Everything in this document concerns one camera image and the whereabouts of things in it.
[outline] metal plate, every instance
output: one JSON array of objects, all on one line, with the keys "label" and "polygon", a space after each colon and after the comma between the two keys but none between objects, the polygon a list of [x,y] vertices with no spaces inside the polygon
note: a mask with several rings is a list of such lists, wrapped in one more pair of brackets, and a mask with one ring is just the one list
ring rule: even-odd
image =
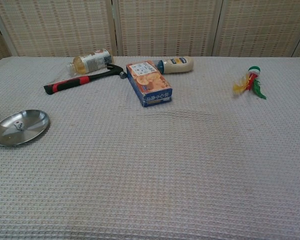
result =
[{"label": "metal plate", "polygon": [[49,126],[49,116],[41,110],[23,110],[0,122],[0,145],[12,147],[26,143]]}]

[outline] toy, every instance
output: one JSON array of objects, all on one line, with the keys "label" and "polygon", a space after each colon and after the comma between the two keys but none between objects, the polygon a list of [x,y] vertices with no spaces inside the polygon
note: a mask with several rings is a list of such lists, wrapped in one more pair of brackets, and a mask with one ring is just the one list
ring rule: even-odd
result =
[{"label": "toy", "polygon": [[257,78],[260,75],[260,67],[258,66],[252,66],[249,68],[248,73],[245,75],[245,77],[242,78],[240,84],[234,84],[233,85],[233,91],[236,94],[241,94],[245,90],[251,90],[262,99],[267,99],[265,95],[261,93],[260,90],[260,82],[257,80]]}]

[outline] cardboard box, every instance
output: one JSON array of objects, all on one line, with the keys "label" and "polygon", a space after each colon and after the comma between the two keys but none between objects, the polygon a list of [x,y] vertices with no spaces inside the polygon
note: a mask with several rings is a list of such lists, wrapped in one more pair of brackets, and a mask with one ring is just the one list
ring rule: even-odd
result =
[{"label": "cardboard box", "polygon": [[153,61],[129,63],[126,65],[126,72],[142,106],[148,107],[172,100],[172,88]]}]

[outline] bottle cap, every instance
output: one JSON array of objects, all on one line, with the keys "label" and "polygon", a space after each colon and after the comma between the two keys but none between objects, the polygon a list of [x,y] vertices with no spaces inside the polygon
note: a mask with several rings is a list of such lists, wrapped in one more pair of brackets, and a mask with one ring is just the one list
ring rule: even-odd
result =
[{"label": "bottle cap", "polygon": [[164,62],[162,60],[160,60],[157,65],[156,65],[156,68],[159,70],[159,72],[161,74],[164,74],[165,72],[165,67],[164,67]]},{"label": "bottle cap", "polygon": [[74,76],[75,75],[76,68],[75,68],[75,65],[72,62],[69,62],[66,65],[66,69],[67,69],[68,73],[70,74],[70,76]]}]

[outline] mayonnaise tube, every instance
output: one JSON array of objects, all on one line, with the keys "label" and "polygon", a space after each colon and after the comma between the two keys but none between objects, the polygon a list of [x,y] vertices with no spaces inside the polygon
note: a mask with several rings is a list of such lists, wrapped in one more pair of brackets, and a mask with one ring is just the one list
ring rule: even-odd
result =
[{"label": "mayonnaise tube", "polygon": [[154,60],[153,62],[161,74],[184,73],[194,68],[194,60],[189,56]]}]

